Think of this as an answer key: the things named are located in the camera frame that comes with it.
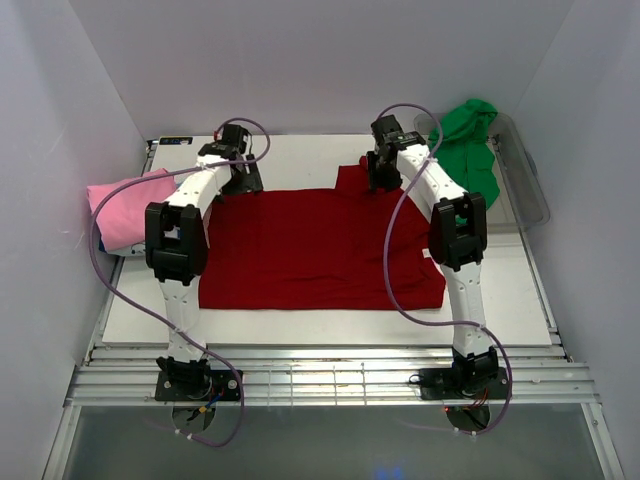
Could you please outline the dark red t-shirt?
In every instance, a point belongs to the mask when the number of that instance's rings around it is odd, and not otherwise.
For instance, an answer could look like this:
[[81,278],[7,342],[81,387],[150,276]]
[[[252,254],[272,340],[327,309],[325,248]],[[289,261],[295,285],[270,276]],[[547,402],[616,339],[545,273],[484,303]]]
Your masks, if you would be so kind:
[[[213,204],[199,282],[212,310],[392,310],[384,238],[402,192],[369,190],[363,164],[341,166],[332,188],[229,196]],[[389,269],[405,310],[439,309],[445,279],[423,251],[429,224],[405,199]]]

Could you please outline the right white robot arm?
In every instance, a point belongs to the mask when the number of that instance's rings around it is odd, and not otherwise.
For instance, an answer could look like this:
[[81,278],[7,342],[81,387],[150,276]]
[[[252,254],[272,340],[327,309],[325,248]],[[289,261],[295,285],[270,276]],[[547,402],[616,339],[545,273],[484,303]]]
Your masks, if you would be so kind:
[[405,199],[416,190],[426,203],[423,215],[429,222],[429,258],[445,277],[454,328],[452,366],[423,379],[427,388],[441,393],[474,397],[499,377],[498,354],[486,332],[481,291],[481,263],[487,247],[486,202],[457,184],[434,158],[435,150],[416,132],[399,127],[373,133],[375,147],[366,154],[370,187],[390,190],[410,181],[394,207],[383,247],[383,278],[387,295],[398,312],[412,322],[397,301],[389,269],[389,249],[394,224]]

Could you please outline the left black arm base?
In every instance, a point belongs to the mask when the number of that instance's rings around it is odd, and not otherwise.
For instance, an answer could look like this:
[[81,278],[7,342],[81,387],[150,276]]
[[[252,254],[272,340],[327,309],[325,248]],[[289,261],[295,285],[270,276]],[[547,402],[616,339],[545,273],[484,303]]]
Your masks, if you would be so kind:
[[153,398],[161,402],[204,402],[214,398],[236,402],[241,398],[239,383],[228,370],[209,370],[194,376],[179,377],[160,372]]

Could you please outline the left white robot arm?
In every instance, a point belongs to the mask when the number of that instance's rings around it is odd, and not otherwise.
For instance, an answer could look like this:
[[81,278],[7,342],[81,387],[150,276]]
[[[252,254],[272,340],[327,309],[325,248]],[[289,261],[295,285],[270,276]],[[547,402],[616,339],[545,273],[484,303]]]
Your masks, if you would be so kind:
[[198,171],[185,174],[177,190],[145,211],[146,264],[159,283],[172,324],[160,368],[155,398],[195,401],[213,393],[214,374],[204,358],[206,341],[199,331],[199,281],[208,253],[208,220],[216,198],[260,192],[261,177],[248,134],[218,139],[196,156]]

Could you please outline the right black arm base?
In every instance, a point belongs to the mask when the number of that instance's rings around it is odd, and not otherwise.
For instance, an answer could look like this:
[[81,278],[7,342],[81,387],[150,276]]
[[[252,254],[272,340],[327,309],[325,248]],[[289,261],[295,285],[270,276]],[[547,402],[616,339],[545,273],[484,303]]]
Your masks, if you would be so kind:
[[423,368],[408,383],[419,388],[422,400],[505,400],[511,383],[504,368],[493,378],[467,379],[453,368]]

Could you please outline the green t-shirt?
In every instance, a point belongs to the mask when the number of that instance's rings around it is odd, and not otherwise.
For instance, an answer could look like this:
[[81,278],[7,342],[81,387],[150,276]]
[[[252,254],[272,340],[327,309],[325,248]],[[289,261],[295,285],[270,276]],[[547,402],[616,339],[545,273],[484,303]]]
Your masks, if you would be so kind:
[[489,127],[497,117],[495,107],[469,99],[440,121],[442,141],[436,159],[458,185],[483,196],[489,209],[500,195],[493,173],[495,156],[488,147]]

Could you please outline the blue label sticker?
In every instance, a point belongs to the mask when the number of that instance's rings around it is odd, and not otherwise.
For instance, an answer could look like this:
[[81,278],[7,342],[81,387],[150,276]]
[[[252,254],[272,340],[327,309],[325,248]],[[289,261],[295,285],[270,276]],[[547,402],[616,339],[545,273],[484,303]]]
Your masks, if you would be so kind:
[[191,145],[193,142],[193,138],[191,136],[170,136],[170,137],[161,137],[158,140],[159,145]]

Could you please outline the pink folded t-shirt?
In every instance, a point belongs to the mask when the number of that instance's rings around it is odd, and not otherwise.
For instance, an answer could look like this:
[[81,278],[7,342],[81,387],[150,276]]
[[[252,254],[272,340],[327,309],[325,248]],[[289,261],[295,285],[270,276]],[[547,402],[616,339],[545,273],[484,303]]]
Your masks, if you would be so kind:
[[173,176],[149,180],[112,197],[97,217],[102,247],[107,252],[133,247],[145,241],[145,210],[176,191]]

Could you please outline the clear plastic bin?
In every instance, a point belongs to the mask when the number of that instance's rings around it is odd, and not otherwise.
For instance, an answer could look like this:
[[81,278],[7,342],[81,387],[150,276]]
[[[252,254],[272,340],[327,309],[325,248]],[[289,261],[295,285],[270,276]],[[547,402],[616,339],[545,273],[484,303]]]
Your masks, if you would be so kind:
[[536,166],[508,115],[498,113],[489,125],[486,149],[494,158],[492,175],[500,193],[486,213],[488,233],[511,234],[547,223],[549,207]]

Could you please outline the aluminium frame rail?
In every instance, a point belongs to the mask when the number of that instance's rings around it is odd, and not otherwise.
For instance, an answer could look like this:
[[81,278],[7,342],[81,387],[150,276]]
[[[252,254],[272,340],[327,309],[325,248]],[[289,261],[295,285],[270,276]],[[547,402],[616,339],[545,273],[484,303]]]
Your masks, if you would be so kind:
[[[249,406],[416,405],[411,380],[421,368],[446,367],[447,348],[226,348],[220,355],[244,374]],[[153,402],[157,348],[99,346],[72,376],[74,406],[142,406]],[[560,345],[512,347],[516,404],[596,403],[589,368],[568,361]]]

